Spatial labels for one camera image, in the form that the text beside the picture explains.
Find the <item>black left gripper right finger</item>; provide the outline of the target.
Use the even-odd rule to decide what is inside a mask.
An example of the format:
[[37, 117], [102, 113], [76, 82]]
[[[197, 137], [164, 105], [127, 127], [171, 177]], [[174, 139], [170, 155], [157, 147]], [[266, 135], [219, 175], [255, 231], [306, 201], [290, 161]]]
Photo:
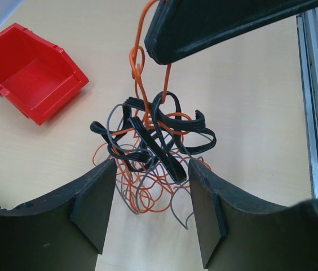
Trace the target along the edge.
[[286, 207], [192, 159], [191, 199], [207, 270], [318, 270], [318, 199]]

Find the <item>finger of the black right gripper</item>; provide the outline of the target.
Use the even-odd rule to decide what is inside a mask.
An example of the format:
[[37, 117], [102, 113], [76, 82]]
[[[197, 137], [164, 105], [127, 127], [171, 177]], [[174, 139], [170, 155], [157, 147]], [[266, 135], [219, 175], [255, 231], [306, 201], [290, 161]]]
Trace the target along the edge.
[[[170, 64], [195, 54], [208, 47], [247, 32], [245, 29], [236, 33], [220, 35], [218, 31], [206, 35], [202, 29], [175, 27], [154, 31], [149, 29], [145, 37], [145, 48], [149, 56], [158, 64]], [[304, 51], [308, 62], [318, 65], [318, 22], [297, 22], [299, 50]]]
[[149, 29], [202, 29], [206, 35], [249, 32], [316, 7], [318, 1], [162, 1]]

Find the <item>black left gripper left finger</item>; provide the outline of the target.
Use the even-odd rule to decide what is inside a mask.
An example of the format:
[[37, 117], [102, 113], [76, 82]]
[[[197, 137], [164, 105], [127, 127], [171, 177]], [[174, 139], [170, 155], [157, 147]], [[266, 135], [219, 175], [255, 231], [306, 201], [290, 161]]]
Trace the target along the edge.
[[94, 270], [115, 183], [110, 159], [43, 196], [0, 207], [0, 270]]

